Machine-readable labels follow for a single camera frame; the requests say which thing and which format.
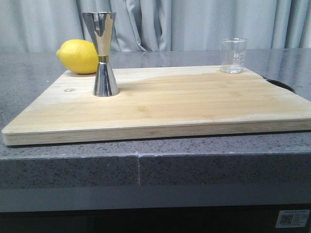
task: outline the stainless steel jigger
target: stainless steel jigger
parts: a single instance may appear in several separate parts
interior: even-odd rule
[[[115,96],[119,93],[119,89],[109,63],[109,53],[116,13],[82,13],[82,17],[95,45],[99,60],[93,95],[98,97]]]

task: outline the curtain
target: curtain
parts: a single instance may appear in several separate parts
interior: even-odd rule
[[[98,11],[117,13],[111,51],[311,48],[310,0],[0,0],[0,52],[91,41],[81,13]]]

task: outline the bamboo cutting board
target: bamboo cutting board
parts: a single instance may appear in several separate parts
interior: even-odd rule
[[[66,71],[3,130],[6,145],[311,129],[311,102],[246,70],[114,69],[120,93]]]

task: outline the yellow lemon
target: yellow lemon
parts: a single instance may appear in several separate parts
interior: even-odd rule
[[[65,41],[56,52],[63,66],[78,74],[90,74],[97,70],[98,55],[94,44],[80,39]]]

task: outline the countertop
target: countertop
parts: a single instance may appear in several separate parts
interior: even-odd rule
[[[112,52],[113,68],[219,65],[220,51]],[[245,66],[311,100],[311,49]],[[64,71],[55,53],[0,53],[0,128]],[[311,203],[311,132],[6,146],[0,212]]]

